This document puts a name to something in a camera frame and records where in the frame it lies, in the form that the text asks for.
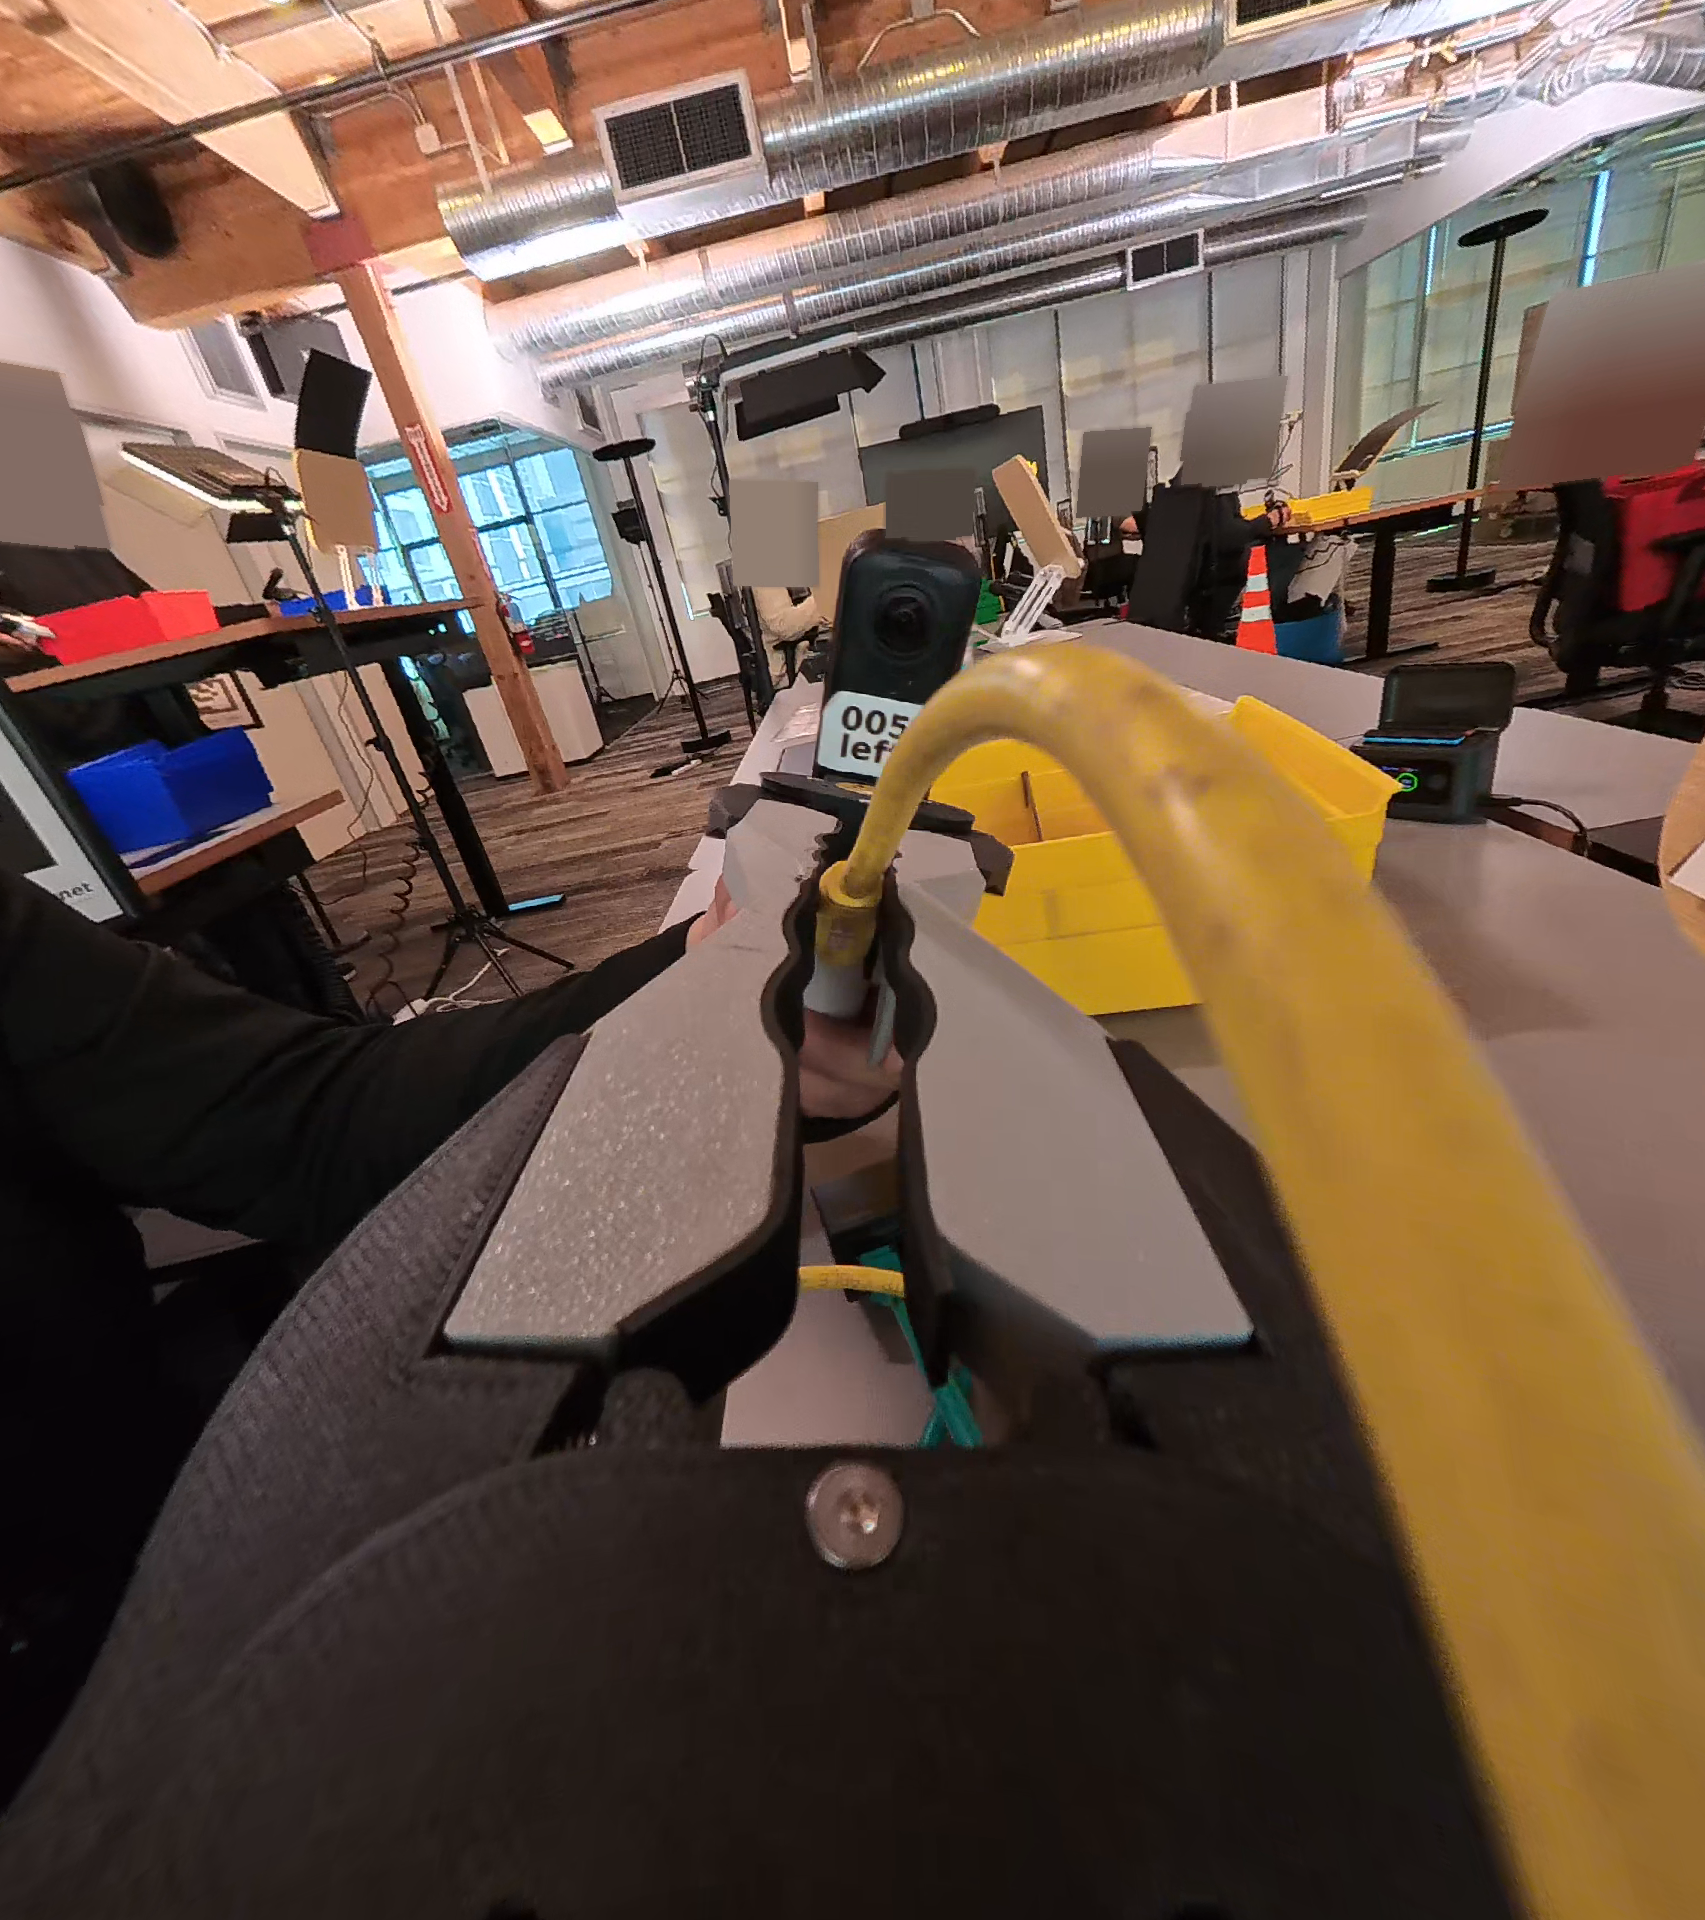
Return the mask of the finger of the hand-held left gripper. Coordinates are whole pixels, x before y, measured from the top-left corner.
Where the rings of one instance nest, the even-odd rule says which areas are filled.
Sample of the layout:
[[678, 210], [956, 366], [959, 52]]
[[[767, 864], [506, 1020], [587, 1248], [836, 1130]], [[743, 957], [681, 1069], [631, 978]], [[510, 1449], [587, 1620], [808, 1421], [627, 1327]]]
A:
[[756, 798], [722, 840], [710, 931], [716, 961], [787, 961], [815, 898], [830, 816], [781, 798]]

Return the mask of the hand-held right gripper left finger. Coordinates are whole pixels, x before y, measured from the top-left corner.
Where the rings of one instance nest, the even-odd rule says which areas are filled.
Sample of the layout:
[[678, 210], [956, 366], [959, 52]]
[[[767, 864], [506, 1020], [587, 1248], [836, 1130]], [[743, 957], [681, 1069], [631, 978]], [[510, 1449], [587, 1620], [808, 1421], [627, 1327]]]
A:
[[732, 918], [584, 1040], [443, 1317], [448, 1356], [710, 1399], [787, 1331], [810, 879], [729, 890]]

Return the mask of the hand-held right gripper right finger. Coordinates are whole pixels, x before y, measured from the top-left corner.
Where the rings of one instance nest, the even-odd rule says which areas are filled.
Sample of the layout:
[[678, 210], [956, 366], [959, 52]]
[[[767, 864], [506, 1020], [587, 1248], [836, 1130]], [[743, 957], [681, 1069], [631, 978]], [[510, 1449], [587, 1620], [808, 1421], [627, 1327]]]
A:
[[1230, 1352], [1253, 1325], [1104, 1030], [896, 885], [904, 1273], [913, 1331], [999, 1387]]

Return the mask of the yellow plastic bin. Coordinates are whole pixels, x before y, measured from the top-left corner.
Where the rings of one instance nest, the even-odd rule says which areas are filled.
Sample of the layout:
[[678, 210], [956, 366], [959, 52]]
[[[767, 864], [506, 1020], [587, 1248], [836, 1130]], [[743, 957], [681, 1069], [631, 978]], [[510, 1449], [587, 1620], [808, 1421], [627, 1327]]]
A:
[[[1359, 875], [1375, 871], [1395, 782], [1347, 743], [1248, 693], [1188, 697], [1251, 748], [1342, 841]], [[1024, 843], [1020, 770], [1031, 770], [1046, 824]], [[975, 909], [983, 939], [1078, 1011], [1104, 1017], [1198, 1004], [1133, 861], [1104, 816], [1053, 756], [1018, 740], [992, 740], [961, 756], [931, 798], [972, 816], [1011, 850], [1007, 885]]]

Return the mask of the person's left hand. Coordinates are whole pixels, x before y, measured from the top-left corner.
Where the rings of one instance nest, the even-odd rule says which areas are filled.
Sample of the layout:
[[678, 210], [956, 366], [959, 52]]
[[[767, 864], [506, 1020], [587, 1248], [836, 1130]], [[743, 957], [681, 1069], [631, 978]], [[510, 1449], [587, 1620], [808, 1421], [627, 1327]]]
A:
[[872, 1053], [874, 1027], [804, 1010], [798, 1051], [798, 1109], [802, 1137], [839, 1140], [885, 1114], [902, 1083], [904, 1064], [895, 1046]]

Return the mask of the black tripod light stand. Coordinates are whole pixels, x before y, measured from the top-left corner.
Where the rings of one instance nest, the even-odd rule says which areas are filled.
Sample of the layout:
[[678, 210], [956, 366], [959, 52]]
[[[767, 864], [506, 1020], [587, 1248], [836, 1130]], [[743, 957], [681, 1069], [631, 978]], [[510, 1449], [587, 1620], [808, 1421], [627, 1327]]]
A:
[[816, 588], [815, 491], [797, 481], [736, 481], [729, 469], [729, 431], [738, 442], [758, 442], [839, 413], [853, 393], [869, 393], [885, 380], [878, 359], [865, 347], [840, 345], [798, 357], [743, 364], [721, 347], [716, 333], [685, 370], [688, 404], [702, 424], [713, 453], [713, 508], [721, 520], [722, 555], [721, 624], [735, 641], [738, 679], [749, 717], [765, 716], [772, 691], [767, 639], [758, 622], [758, 585]]
[[409, 821], [411, 843], [445, 896], [436, 968], [418, 992], [425, 1007], [460, 1004], [480, 980], [505, 993], [525, 986], [508, 968], [510, 954], [529, 956], [561, 974], [577, 963], [510, 930], [526, 912], [561, 906], [561, 894], [508, 903], [482, 848], [471, 807], [452, 778], [432, 728], [402, 671], [418, 650], [455, 641], [463, 601], [360, 608], [350, 571], [376, 551], [374, 495], [359, 459], [359, 427], [371, 374], [353, 359], [313, 347], [302, 364], [292, 474], [246, 469], [231, 483], [235, 515], [256, 535], [271, 535], [292, 555], [311, 611], [287, 622], [290, 636], [320, 661], [322, 675], [345, 678], [363, 712], [371, 748]]

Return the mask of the small black device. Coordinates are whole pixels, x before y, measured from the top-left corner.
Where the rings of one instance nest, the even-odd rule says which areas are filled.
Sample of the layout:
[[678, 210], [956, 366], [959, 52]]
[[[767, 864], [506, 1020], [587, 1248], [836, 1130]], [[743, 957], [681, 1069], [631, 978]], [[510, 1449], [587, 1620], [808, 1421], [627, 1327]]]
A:
[[1393, 818], [1478, 824], [1515, 710], [1512, 661], [1400, 664], [1385, 675], [1378, 724], [1350, 749], [1395, 782]]

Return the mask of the blue storage bin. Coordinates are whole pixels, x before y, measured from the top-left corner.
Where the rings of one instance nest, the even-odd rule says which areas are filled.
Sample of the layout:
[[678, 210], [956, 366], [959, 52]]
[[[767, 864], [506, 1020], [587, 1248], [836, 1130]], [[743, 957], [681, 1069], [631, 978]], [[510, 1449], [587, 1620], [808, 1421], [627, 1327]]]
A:
[[79, 802], [124, 858], [192, 846], [274, 804], [250, 731], [164, 745], [142, 740], [66, 770]]

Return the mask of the red storage bin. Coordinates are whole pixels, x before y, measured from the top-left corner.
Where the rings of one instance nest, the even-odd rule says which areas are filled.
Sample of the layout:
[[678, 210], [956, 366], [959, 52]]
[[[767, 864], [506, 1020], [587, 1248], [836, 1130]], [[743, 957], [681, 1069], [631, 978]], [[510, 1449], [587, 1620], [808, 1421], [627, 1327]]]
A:
[[49, 634], [40, 639], [42, 652], [60, 666], [117, 657], [219, 629], [215, 601], [196, 588], [148, 588], [31, 617]]

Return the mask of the red office chair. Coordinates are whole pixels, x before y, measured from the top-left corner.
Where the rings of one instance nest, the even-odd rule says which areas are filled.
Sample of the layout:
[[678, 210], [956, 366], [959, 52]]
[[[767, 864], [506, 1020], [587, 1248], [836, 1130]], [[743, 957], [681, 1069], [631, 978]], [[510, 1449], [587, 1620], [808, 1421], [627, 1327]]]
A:
[[1561, 671], [1564, 705], [1625, 675], [1644, 710], [1698, 671], [1705, 684], [1705, 459], [1644, 477], [1557, 483], [1557, 541], [1532, 638]]

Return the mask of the black wall screen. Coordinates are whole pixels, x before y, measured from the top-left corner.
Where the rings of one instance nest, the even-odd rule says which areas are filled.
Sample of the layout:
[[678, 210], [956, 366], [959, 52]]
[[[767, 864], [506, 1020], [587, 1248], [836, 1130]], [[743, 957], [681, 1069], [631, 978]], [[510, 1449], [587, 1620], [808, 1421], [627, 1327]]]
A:
[[961, 469], [971, 487], [985, 491], [992, 522], [1008, 525], [1008, 508], [992, 472], [1013, 457], [1031, 463], [1044, 497], [1050, 497], [1046, 417], [1038, 406], [977, 406], [911, 422], [889, 442], [861, 446], [865, 503], [880, 508], [890, 477], [899, 472]]

